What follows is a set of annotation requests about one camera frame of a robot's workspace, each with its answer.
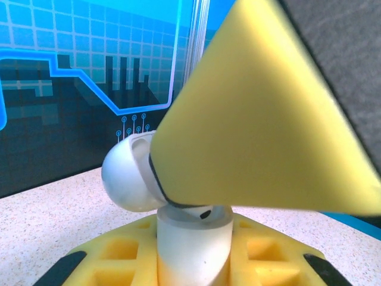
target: glowing blue line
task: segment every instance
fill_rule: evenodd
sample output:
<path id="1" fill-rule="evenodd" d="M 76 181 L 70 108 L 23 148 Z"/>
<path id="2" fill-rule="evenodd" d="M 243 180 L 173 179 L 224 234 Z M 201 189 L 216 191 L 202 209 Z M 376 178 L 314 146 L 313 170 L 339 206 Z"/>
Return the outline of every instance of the glowing blue line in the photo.
<path id="1" fill-rule="evenodd" d="M 182 5 L 183 5 L 183 1 L 179 0 L 179 6 L 177 7 L 176 31 L 174 33 L 171 78 L 169 81 L 169 91 L 168 91 L 168 98 L 171 98 L 171 100 L 172 100 L 172 96 L 173 96 L 173 82 L 174 82 L 174 72 L 176 69 L 177 45 L 179 43 L 180 19 L 181 19 Z"/>
<path id="2" fill-rule="evenodd" d="M 48 61 L 50 77 L 77 77 L 79 78 L 117 116 L 166 109 L 166 108 L 169 108 L 172 102 L 172 92 L 169 92 L 168 101 L 165 104 L 156 104 L 156 105 L 147 105 L 147 106 L 120 109 L 109 99 L 109 97 L 93 82 L 93 80 L 83 70 L 59 68 L 57 54 L 54 52 L 1 49 L 0 61 L 2 60 Z M 3 130 L 6 124 L 7 124 L 7 112 L 5 110 L 4 95 L 2 92 L 2 85 L 1 85 L 1 79 L 0 79 L 0 130 Z"/>

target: gray panel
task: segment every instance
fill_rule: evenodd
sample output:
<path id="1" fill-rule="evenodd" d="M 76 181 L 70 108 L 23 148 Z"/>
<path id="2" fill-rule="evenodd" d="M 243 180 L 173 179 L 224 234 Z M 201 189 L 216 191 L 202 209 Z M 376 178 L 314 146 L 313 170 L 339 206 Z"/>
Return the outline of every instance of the gray panel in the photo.
<path id="1" fill-rule="evenodd" d="M 279 2 L 380 171 L 381 0 Z"/>

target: blue graphic display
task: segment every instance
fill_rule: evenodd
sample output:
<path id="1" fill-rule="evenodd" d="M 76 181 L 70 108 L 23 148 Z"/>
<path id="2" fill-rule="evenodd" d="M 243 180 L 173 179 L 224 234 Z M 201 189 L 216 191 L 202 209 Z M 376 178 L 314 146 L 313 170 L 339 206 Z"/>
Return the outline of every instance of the blue graphic display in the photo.
<path id="1" fill-rule="evenodd" d="M 118 131 L 116 132 L 116 135 L 117 135 L 117 137 L 118 137 L 118 143 L 119 143 L 119 140 L 120 140 L 120 135 L 121 135 L 121 131 L 120 131 L 120 130 L 118 130 Z"/>
<path id="2" fill-rule="evenodd" d="M 124 130 L 125 130 L 125 128 L 126 128 L 126 122 L 127 122 L 127 117 L 126 116 L 123 116 L 122 118 L 121 118 L 121 121 L 123 122 L 123 139 L 124 139 Z"/>
<path id="3" fill-rule="evenodd" d="M 142 120 L 143 120 L 142 130 L 143 130 L 143 132 L 144 132 L 144 120 L 145 120 L 145 117 L 146 117 L 146 114 L 143 113 L 143 114 L 142 114 Z"/>
<path id="4" fill-rule="evenodd" d="M 49 63 L 50 77 L 77 77 L 79 78 L 117 116 L 166 109 L 166 108 L 169 108 L 172 101 L 172 93 L 170 92 L 168 95 L 168 101 L 164 104 L 120 109 L 109 99 L 109 97 L 93 82 L 93 80 L 83 70 L 59 68 L 57 54 L 54 52 L 2 49 L 0 50 L 0 61 L 1 60 L 47 61 Z M 136 116 L 135 116 L 135 119 L 133 117 L 134 129 L 135 129 L 135 120 L 136 120 Z M 0 130 L 2 130 L 6 124 L 7 124 L 7 112 L 5 109 L 4 95 L 2 92 L 2 85 L 1 85 L 1 79 L 0 79 Z"/>

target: white sphere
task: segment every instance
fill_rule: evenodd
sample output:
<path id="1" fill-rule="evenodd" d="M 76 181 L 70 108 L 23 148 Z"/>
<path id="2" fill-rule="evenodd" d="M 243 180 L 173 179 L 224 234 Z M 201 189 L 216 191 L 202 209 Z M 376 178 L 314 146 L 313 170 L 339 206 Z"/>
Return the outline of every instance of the white sphere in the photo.
<path id="1" fill-rule="evenodd" d="M 102 181 L 110 199 L 131 212 L 148 212 L 166 202 L 154 196 L 149 170 L 149 146 L 154 132 L 133 134 L 115 145 L 102 165 Z"/>

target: yellow foam base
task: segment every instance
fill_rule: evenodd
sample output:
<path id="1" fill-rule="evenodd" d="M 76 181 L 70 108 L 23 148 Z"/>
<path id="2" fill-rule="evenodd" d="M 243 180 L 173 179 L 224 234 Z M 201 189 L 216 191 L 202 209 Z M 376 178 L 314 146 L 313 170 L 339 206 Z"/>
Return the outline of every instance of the yellow foam base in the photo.
<path id="1" fill-rule="evenodd" d="M 324 258 L 321 252 L 247 217 L 234 216 L 227 286 L 326 285 L 303 257 L 311 253 Z M 88 255 L 64 286 L 157 286 L 156 229 L 154 214 L 76 247 L 70 253 Z"/>

